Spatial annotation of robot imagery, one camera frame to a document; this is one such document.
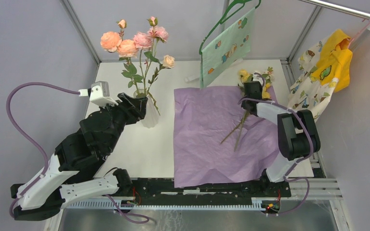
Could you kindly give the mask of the cream rose flower stem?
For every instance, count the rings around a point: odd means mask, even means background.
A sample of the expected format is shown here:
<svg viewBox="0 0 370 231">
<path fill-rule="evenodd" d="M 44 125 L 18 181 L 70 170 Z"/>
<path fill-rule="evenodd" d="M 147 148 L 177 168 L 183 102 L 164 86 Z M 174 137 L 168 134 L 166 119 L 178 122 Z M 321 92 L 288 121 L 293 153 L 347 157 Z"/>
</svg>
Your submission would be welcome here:
<svg viewBox="0 0 370 231">
<path fill-rule="evenodd" d="M 162 63 L 156 67 L 154 74 L 152 75 L 151 79 L 148 81 L 148 88 L 146 92 L 148 93 L 153 83 L 158 79 L 159 73 L 161 70 L 164 69 L 172 69 L 175 66 L 175 58 L 169 55 L 165 55 L 162 59 Z"/>
</svg>

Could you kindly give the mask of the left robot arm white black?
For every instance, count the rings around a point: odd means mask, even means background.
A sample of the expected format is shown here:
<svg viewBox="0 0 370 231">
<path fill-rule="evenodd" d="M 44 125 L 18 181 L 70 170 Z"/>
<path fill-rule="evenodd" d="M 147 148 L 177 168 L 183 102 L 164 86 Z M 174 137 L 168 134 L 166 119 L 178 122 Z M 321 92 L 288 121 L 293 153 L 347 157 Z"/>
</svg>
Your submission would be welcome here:
<svg viewBox="0 0 370 231">
<path fill-rule="evenodd" d="M 148 99 L 118 95 L 115 105 L 106 104 L 80 121 L 77 132 L 68 135 L 51 155 L 48 166 L 33 180 L 11 186 L 17 200 L 12 213 L 15 220 L 42 221 L 57 215 L 69 205 L 92 197 L 132 191 L 132 180 L 125 169 L 97 178 L 127 125 L 146 114 Z"/>
</svg>

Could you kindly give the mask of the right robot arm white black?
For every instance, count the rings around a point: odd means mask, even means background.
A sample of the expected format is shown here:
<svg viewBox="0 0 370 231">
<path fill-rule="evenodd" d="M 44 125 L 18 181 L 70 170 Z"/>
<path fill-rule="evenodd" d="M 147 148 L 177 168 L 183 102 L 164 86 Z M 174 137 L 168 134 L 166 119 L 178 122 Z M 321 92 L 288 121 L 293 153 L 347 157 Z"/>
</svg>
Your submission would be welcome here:
<svg viewBox="0 0 370 231">
<path fill-rule="evenodd" d="M 321 141 L 310 110 L 295 111 L 263 99 L 263 85 L 259 81 L 244 83 L 243 88 L 241 107 L 277 125 L 279 154 L 265 170 L 267 178 L 259 183 L 260 193 L 272 196 L 278 191 L 278 182 L 285 181 L 298 163 L 320 150 Z"/>
</svg>

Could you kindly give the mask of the purple wrapping paper sheet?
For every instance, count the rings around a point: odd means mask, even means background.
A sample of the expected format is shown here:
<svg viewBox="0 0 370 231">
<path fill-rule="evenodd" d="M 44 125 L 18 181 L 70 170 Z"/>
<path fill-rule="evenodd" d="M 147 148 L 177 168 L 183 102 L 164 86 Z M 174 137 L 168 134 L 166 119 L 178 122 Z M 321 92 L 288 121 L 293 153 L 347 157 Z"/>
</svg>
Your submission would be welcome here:
<svg viewBox="0 0 370 231">
<path fill-rule="evenodd" d="M 174 185 L 237 183 L 258 179 L 278 155 L 275 124 L 250 115 L 238 104 L 236 86 L 175 89 Z"/>
</svg>

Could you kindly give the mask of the pink peony flower stem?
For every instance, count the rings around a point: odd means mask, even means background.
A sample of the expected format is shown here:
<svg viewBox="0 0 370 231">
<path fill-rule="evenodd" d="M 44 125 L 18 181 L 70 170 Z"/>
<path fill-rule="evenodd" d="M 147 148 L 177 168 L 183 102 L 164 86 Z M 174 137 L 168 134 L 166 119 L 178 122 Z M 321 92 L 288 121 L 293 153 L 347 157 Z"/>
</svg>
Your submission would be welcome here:
<svg viewBox="0 0 370 231">
<path fill-rule="evenodd" d="M 145 93 L 154 71 L 162 60 L 156 57 L 159 43 L 167 42 L 169 33 L 162 26 L 158 26 L 158 19 L 150 17 L 148 20 L 150 28 L 147 32 L 137 32 L 133 38 L 125 38 L 127 22 L 122 19 L 117 21 L 119 32 L 108 31 L 100 38 L 101 48 L 108 53 L 117 53 L 119 60 L 124 62 L 121 74 L 129 79 L 128 88 L 135 87 L 135 91 L 144 89 Z M 159 112 L 157 101 L 148 92 Z"/>
</svg>

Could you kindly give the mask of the white ribbed ceramic vase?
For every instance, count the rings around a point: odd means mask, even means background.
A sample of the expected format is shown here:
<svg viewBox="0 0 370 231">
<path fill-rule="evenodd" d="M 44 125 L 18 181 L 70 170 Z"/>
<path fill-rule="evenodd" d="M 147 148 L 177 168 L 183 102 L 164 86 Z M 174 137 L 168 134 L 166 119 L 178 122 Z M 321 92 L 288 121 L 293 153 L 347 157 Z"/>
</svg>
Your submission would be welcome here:
<svg viewBox="0 0 370 231">
<path fill-rule="evenodd" d="M 141 120 L 141 123 L 146 128 L 154 128 L 159 122 L 160 114 L 154 105 L 152 96 L 149 93 L 145 93 L 144 89 L 136 90 L 133 96 L 135 98 L 147 97 L 146 115 L 145 118 Z"/>
</svg>

